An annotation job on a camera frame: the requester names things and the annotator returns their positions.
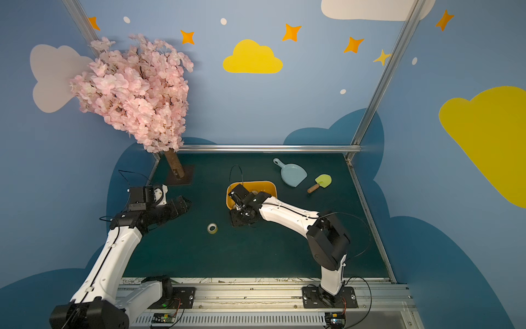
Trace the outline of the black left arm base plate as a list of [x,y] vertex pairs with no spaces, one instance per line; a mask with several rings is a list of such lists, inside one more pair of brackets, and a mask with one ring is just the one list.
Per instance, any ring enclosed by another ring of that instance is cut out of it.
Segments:
[[195,287],[174,287],[171,297],[162,297],[150,309],[192,309],[195,302]]

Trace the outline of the yellow plastic storage box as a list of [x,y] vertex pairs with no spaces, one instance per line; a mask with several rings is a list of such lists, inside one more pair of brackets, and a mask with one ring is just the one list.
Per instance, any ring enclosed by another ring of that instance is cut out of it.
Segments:
[[277,198],[278,192],[277,188],[274,185],[274,183],[270,181],[249,181],[249,182],[234,182],[231,183],[230,186],[228,186],[226,190],[226,206],[229,210],[234,208],[234,200],[230,197],[230,192],[236,187],[237,185],[242,185],[245,187],[248,192],[265,192],[270,194],[271,196]]

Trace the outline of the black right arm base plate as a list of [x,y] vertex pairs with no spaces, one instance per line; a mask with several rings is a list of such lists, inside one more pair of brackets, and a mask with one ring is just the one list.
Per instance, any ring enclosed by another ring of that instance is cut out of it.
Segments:
[[358,308],[358,299],[352,287],[342,287],[335,296],[314,285],[305,286],[301,291],[304,308]]

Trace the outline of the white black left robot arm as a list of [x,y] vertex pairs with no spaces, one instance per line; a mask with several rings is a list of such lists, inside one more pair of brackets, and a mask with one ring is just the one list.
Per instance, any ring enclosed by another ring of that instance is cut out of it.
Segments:
[[116,294],[130,258],[149,232],[190,210],[191,202],[179,196],[121,212],[112,220],[106,243],[92,270],[70,302],[53,309],[52,328],[128,328],[150,306],[171,307],[178,300],[167,276],[145,278],[122,300]]

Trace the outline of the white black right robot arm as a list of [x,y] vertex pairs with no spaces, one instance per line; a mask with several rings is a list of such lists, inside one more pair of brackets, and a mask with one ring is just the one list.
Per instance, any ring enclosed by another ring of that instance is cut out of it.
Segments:
[[306,238],[313,259],[321,266],[322,292],[331,296],[340,293],[350,236],[336,215],[297,208],[265,192],[249,193],[245,197],[231,192],[229,198],[234,202],[231,216],[236,223],[263,219]]

